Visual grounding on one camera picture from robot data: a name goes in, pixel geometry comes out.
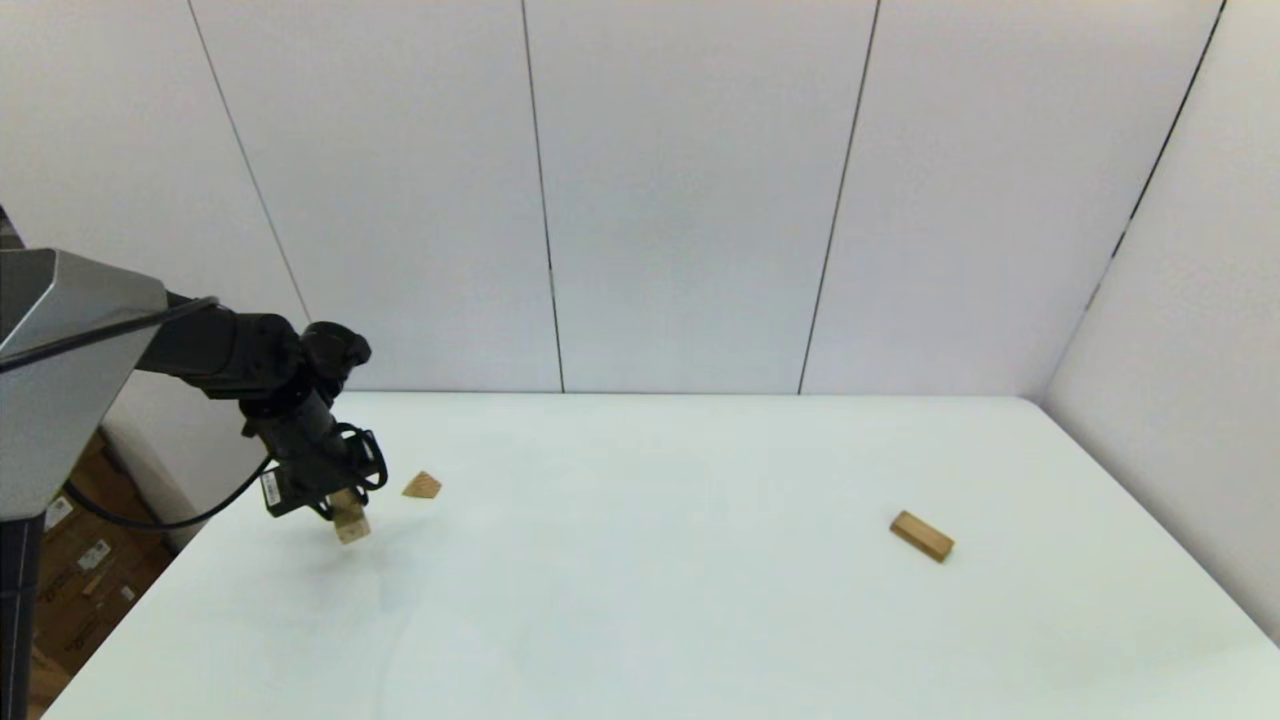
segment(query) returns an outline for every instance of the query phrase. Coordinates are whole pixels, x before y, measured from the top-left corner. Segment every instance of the triangular wooden block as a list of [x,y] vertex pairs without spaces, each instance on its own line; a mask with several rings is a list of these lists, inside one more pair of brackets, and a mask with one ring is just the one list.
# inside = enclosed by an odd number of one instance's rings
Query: triangular wooden block
[[404,486],[404,492],[408,497],[435,497],[440,492],[440,480],[436,480],[426,471],[419,473],[412,480]]

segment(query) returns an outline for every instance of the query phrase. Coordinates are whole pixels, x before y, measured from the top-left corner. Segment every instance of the held wooden block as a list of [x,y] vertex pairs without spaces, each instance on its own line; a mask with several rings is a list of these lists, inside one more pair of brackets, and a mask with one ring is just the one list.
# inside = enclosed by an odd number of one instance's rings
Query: held wooden block
[[353,543],[372,532],[365,518],[365,507],[353,491],[343,489],[330,495],[329,505],[333,506],[333,529],[338,532],[342,544]]

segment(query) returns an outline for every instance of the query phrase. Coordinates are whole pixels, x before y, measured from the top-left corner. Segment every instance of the cardboard box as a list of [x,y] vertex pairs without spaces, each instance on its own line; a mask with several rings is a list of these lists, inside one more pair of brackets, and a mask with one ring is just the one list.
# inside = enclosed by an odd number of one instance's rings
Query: cardboard box
[[52,616],[37,615],[35,646],[50,662],[74,675],[164,573],[172,556],[164,546],[109,570],[93,592],[72,597]]
[[90,514],[41,548],[40,585],[36,589],[36,623],[52,616],[96,578],[114,568],[132,568],[138,559],[160,546],[156,537],[134,537],[124,528]]
[[[133,480],[105,448],[95,433],[70,482],[108,511],[152,521]],[[111,524],[65,495],[54,498],[45,527],[33,644],[46,662],[74,674],[160,577],[173,553],[164,536]]]

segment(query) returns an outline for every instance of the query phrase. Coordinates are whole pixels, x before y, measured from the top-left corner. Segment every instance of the black cable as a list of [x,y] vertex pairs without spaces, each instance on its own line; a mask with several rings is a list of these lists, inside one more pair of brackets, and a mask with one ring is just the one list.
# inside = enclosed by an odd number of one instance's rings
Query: black cable
[[244,480],[244,483],[241,484],[241,487],[236,488],[236,492],[228,496],[227,500],[219,502],[218,505],[210,507],[209,510],[201,512],[200,515],[196,515],[195,518],[188,518],[178,523],[140,523],[137,520],[131,520],[128,518],[124,518],[123,515],[116,515],[115,512],[111,512],[110,510],[106,510],[100,505],[97,505],[96,502],[93,502],[92,500],[84,497],[84,493],[77,489],[70,480],[67,480],[67,484],[63,486],[63,489],[67,491],[67,495],[72,500],[74,500],[82,507],[84,507],[84,510],[88,510],[90,512],[97,515],[99,518],[106,520],[108,523],[114,523],[116,525],[129,528],[132,530],[148,530],[148,532],[179,530],[182,528],[188,528],[191,525],[197,525],[200,523],[204,523],[205,520],[225,510],[227,506],[234,502],[237,497],[244,495],[244,491],[247,491],[251,484],[257,482],[259,475],[262,474],[262,470],[266,470],[266,466],[271,464],[271,460],[273,457],[270,455],[264,457],[262,462],[257,466],[256,470],[253,470],[253,473],[248,477],[248,479]]
[[163,325],[169,320],[186,318],[197,310],[204,310],[205,307],[212,305],[218,305],[218,299],[210,295],[209,297],[201,297],[198,300],[183,302],[182,305],[175,305],[168,310],[161,310],[159,313],[152,313],[132,320],[124,320],[123,323],[95,328],[79,334],[46,342],[38,347],[23,350],[22,352],[15,352],[4,360],[0,360],[0,375],[10,370],[31,365],[32,363],[47,360],[64,352],[70,352],[72,350],[79,350],[87,345],[120,337],[122,334],[128,334],[154,325]]

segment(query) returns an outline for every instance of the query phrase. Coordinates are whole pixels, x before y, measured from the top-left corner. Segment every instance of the wooden block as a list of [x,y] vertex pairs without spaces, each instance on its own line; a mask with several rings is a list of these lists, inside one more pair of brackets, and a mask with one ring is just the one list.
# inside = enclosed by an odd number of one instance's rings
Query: wooden block
[[937,532],[932,525],[906,510],[897,514],[897,518],[888,529],[938,562],[946,560],[955,546],[955,541]]
[[365,507],[352,489],[343,489],[329,496],[333,507],[333,529],[338,532],[342,544],[349,544],[372,530],[365,518]]
[[439,495],[439,492],[440,492],[440,480],[436,480],[424,470],[417,475],[415,475],[413,479],[408,482],[408,486],[404,487],[404,492],[402,495],[406,495],[408,497],[431,498]]

